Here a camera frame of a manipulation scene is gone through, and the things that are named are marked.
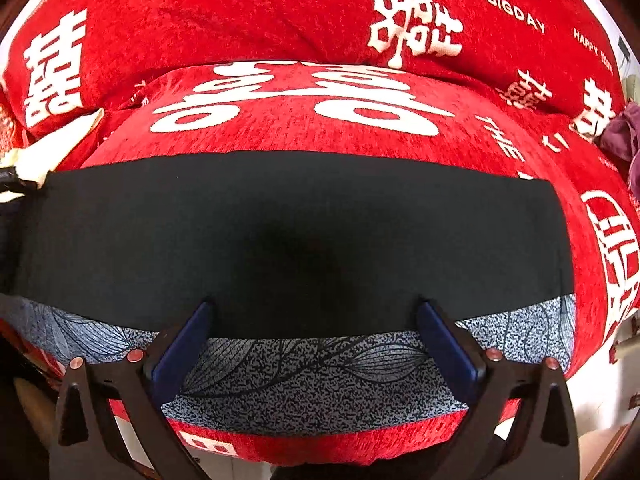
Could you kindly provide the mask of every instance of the blue gripper pad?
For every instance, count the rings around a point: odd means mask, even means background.
[[[433,358],[453,396],[459,402],[473,404],[478,400],[480,382],[484,378],[484,369],[474,364],[462,342],[454,336],[452,330],[440,317],[437,309],[425,301],[417,311],[420,339]]]
[[[156,406],[175,399],[195,366],[213,323],[213,304],[204,301],[175,336],[151,373],[151,400]]]

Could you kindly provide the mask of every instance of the screw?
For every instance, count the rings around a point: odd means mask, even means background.
[[[145,353],[140,348],[134,348],[127,354],[127,361],[130,363],[137,363],[145,356]]]
[[[69,367],[72,370],[78,370],[79,367],[81,367],[84,364],[84,359],[82,359],[81,357],[74,357],[73,359],[71,359],[71,362],[69,363]]]
[[[484,351],[484,354],[491,359],[491,361],[502,361],[502,358],[504,357],[504,354],[502,352],[500,352],[497,348],[487,348]]]
[[[560,363],[555,357],[547,357],[545,359],[545,365],[551,370],[558,370],[558,368],[560,367]]]

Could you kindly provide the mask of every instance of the speckled gray fabric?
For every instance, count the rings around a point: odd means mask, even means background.
[[[63,364],[145,348],[153,332],[106,325],[4,297],[0,317]],[[570,364],[575,296],[458,322],[512,360]],[[311,436],[375,430],[455,412],[456,402],[416,332],[321,339],[209,339],[181,394],[162,408],[174,419],[233,433]]]

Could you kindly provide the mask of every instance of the black cloth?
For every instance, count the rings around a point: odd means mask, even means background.
[[[552,185],[414,160],[199,153],[50,174],[26,199],[12,293],[159,331],[205,296],[211,336],[414,330],[574,291]]]

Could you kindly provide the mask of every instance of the purple cloth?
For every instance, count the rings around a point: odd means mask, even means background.
[[[600,148],[627,160],[629,166],[628,186],[640,200],[640,106],[634,102],[607,125],[600,137]]]

